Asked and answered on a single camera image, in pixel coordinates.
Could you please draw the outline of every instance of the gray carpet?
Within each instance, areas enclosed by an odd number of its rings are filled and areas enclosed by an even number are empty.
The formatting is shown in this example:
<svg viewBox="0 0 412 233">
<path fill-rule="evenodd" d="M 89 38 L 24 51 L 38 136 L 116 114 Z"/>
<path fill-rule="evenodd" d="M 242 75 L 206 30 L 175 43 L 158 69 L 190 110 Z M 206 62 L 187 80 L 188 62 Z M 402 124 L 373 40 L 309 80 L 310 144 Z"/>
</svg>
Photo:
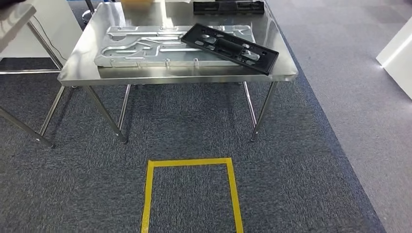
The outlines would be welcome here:
<svg viewBox="0 0 412 233">
<path fill-rule="evenodd" d="M 53 74 L 2 76 L 0 102 L 39 128 L 58 88 Z M 250 83 L 256 110 L 267 88 Z M 124 89 L 96 87 L 115 119 Z M 231 157 L 245 232 L 384 232 L 313 97 L 300 70 L 251 143 L 242 86 L 138 86 L 122 145 L 85 92 L 68 89 L 46 132 L 53 150 L 0 118 L 1 230 L 140 231 L 149 159 Z M 226 175 L 222 166 L 155 168 L 150 232 L 233 232 Z"/>
<path fill-rule="evenodd" d="M 268 2 L 385 229 L 410 233 L 411 99 L 375 58 L 412 1 Z"/>
</svg>

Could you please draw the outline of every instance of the aluminum plate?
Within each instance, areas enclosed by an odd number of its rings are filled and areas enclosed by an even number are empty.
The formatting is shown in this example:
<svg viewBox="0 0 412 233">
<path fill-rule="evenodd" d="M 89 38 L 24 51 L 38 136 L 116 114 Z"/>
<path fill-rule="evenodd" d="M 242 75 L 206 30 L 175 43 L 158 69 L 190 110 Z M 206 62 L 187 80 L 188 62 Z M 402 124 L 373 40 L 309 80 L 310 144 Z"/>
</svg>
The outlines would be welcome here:
<svg viewBox="0 0 412 233">
<path fill-rule="evenodd" d="M 255 43 L 249 26 L 210 27 Z M 238 66 L 181 42 L 180 38 L 190 28 L 192 27 L 110 27 L 94 62 L 100 67 Z M 208 35 L 199 36 L 208 40 Z"/>
</svg>

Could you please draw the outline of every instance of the black plastic frame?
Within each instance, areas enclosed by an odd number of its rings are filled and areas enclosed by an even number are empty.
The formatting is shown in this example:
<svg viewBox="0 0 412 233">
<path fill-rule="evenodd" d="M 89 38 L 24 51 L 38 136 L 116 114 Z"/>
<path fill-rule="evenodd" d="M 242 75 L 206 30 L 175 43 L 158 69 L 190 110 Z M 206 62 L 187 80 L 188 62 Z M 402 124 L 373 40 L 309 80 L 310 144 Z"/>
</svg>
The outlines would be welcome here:
<svg viewBox="0 0 412 233">
<path fill-rule="evenodd" d="M 265 13 L 265 4 L 262 1 L 236 2 L 193 2 L 194 15 L 236 15 Z"/>
<path fill-rule="evenodd" d="M 199 23 L 196 23 L 181 41 L 265 75 L 271 73 L 279 56 L 276 51 Z"/>
</svg>

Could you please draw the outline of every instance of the metal bar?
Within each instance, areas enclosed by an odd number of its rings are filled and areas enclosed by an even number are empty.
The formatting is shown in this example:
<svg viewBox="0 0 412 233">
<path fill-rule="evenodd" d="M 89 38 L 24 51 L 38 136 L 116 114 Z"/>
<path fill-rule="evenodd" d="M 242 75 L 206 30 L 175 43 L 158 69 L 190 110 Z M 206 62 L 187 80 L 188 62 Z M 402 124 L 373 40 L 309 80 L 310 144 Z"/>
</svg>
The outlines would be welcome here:
<svg viewBox="0 0 412 233">
<path fill-rule="evenodd" d="M 269 87 L 268 94 L 266 95 L 265 102 L 263 103 L 262 110 L 260 111 L 259 118 L 257 119 L 256 127 L 253 130 L 252 138 L 250 139 L 252 142 L 254 142 L 256 140 L 257 136 L 258 136 L 258 131 L 261 128 L 262 123 L 263 123 L 263 117 L 265 116 L 265 112 L 269 107 L 269 104 L 272 100 L 273 93 L 275 92 L 275 89 L 276 89 L 278 83 L 279 82 L 272 82 L 270 87 Z"/>
<path fill-rule="evenodd" d="M 64 91 L 65 87 L 61 86 L 59 89 L 59 92 L 57 93 L 56 98 L 53 101 L 53 104 L 51 105 L 51 108 L 49 110 L 49 113 L 47 113 L 46 119 L 44 120 L 43 125 L 41 126 L 40 132 L 39 134 L 41 136 L 44 135 L 44 132 L 46 131 L 47 127 L 49 126 L 50 123 L 50 119 L 52 118 L 54 111 L 56 110 L 56 107 L 60 101 L 60 98 L 62 97 L 63 91 Z"/>
<path fill-rule="evenodd" d="M 34 137 L 37 141 L 43 143 L 49 148 L 52 148 L 54 145 L 38 133 L 36 133 L 34 130 L 32 130 L 29 126 L 24 124 L 23 122 L 19 121 L 17 118 L 15 118 L 13 115 L 8 113 L 6 110 L 0 107 L 0 116 L 4 117 L 6 120 L 12 122 L 15 124 L 17 127 L 21 128 L 22 130 L 26 131 L 30 136 Z"/>
<path fill-rule="evenodd" d="M 110 114 L 107 112 L 105 109 L 103 103 L 100 101 L 99 97 L 97 96 L 96 92 L 93 90 L 91 86 L 84 86 L 84 89 L 86 90 L 87 94 L 91 97 L 93 102 L 95 103 L 97 109 L 99 112 L 103 115 L 103 118 L 107 120 L 109 123 L 110 127 L 113 129 L 115 132 L 116 136 L 120 139 L 121 143 L 126 143 L 127 139 L 123 136 L 123 134 L 120 132 L 119 128 L 117 127 L 116 123 L 110 116 Z"/>
<path fill-rule="evenodd" d="M 22 70 L 2 70 L 1 74 L 47 74 L 60 73 L 59 69 L 22 69 Z"/>
<path fill-rule="evenodd" d="M 85 0 L 86 1 L 86 4 L 87 4 L 87 7 L 89 8 L 89 10 L 90 10 L 90 13 L 93 15 L 94 14 L 94 7 L 93 7 L 93 4 L 91 3 L 91 1 L 90 0 Z"/>
<path fill-rule="evenodd" d="M 29 26 L 30 30 L 33 32 L 34 36 L 36 39 L 40 42 L 40 44 L 43 46 L 43 48 L 46 50 L 47 54 L 49 54 L 51 60 L 54 62 L 54 64 L 57 66 L 59 70 L 63 68 L 62 63 L 60 60 L 56 57 L 54 54 L 53 50 L 50 48 L 49 44 L 44 40 L 44 38 L 41 36 L 40 32 L 37 30 L 37 28 L 31 23 L 30 21 L 27 22 L 27 26 Z"/>
<path fill-rule="evenodd" d="M 126 87 L 126 94 L 124 95 L 123 105 L 121 106 L 119 123 L 117 124 L 117 127 L 119 128 L 120 131 L 123 126 L 123 120 L 124 120 L 124 114 L 126 113 L 127 101 L 129 100 L 130 87 L 131 87 L 130 84 L 127 85 Z"/>
<path fill-rule="evenodd" d="M 249 89 L 247 88 L 247 83 L 243 82 L 243 87 L 245 89 L 245 95 L 247 98 L 247 105 L 249 106 L 250 117 L 252 118 L 253 128 L 256 127 L 256 116 L 255 111 L 253 110 L 252 101 L 250 100 Z"/>
</svg>

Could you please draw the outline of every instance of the yellow tape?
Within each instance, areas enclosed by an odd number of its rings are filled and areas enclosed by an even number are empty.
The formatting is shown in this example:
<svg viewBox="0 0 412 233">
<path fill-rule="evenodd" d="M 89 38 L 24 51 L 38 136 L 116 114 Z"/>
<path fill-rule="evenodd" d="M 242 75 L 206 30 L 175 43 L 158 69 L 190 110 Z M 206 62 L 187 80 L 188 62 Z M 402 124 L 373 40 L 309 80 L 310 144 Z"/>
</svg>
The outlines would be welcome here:
<svg viewBox="0 0 412 233">
<path fill-rule="evenodd" d="M 143 209 L 141 233 L 149 232 L 150 205 L 152 202 L 153 168 L 154 168 L 154 164 L 152 161 L 149 160 L 147 164 L 146 190 L 145 190 L 145 196 L 144 196 L 144 209 Z"/>
<path fill-rule="evenodd" d="M 240 215 L 240 205 L 238 199 L 238 189 L 236 188 L 235 171 L 232 159 L 228 158 L 226 163 L 227 175 L 229 177 L 230 195 L 232 196 L 233 216 L 235 217 L 236 232 L 243 233 L 242 217 Z"/>
<path fill-rule="evenodd" d="M 187 159 L 187 160 L 165 160 L 165 161 L 150 161 L 147 165 L 147 178 L 145 201 L 142 218 L 141 233 L 149 232 L 150 222 L 150 205 L 152 201 L 152 183 L 153 183 L 153 169 L 155 167 L 167 166 L 199 166 L 199 165 L 216 165 L 226 164 L 227 175 L 229 178 L 230 195 L 232 197 L 233 215 L 235 217 L 235 226 L 237 233 L 243 233 L 242 217 L 240 215 L 240 205 L 238 199 L 238 190 L 236 188 L 235 171 L 233 169 L 231 158 L 217 158 L 217 159 Z"/>
<path fill-rule="evenodd" d="M 165 160 L 153 161 L 155 167 L 161 166 L 198 166 L 198 165 L 215 165 L 226 164 L 226 158 L 218 159 L 186 159 L 186 160 Z"/>
</svg>

